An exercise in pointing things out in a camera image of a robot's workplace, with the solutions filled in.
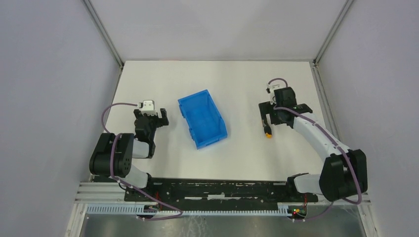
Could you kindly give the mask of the orange black handle screwdriver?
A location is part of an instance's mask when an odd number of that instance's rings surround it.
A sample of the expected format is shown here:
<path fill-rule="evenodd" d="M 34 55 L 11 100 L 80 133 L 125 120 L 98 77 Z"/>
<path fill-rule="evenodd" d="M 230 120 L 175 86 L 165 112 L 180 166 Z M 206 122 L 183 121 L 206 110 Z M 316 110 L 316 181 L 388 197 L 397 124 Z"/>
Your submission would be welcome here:
<path fill-rule="evenodd" d="M 265 136 L 267 138 L 272 138 L 272 129 L 271 129 L 270 125 L 267 122 L 263 121 L 262 122 L 262 127 L 263 127 L 263 131 L 264 131 Z"/>

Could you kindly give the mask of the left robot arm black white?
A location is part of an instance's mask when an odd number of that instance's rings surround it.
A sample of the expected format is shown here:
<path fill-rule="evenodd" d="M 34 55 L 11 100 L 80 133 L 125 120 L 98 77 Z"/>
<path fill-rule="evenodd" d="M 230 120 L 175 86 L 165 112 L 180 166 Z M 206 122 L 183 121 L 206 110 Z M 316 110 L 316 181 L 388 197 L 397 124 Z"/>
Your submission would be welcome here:
<path fill-rule="evenodd" d="M 129 187 L 146 188 L 151 175 L 133 166 L 133 159 L 152 158 L 158 128 L 169 125 L 167 111 L 134 110 L 134 133 L 102 133 L 89 161 L 92 175 L 114 178 Z"/>

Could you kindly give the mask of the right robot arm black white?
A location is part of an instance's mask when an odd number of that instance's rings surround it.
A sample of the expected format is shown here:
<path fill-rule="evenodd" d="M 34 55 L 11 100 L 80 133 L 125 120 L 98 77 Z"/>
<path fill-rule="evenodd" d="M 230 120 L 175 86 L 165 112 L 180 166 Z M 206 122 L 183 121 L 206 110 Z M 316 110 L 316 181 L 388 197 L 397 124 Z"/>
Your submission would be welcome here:
<path fill-rule="evenodd" d="M 266 91 L 270 100 L 258 105 L 265 136 L 272 137 L 272 125 L 285 124 L 299 133 L 323 161 L 320 174 L 289 177 L 291 191 L 322 195 L 330 202 L 342 199 L 360 204 L 368 189 L 365 153 L 349 148 L 323 128 L 308 105 L 297 103 L 291 87 L 269 85 Z"/>

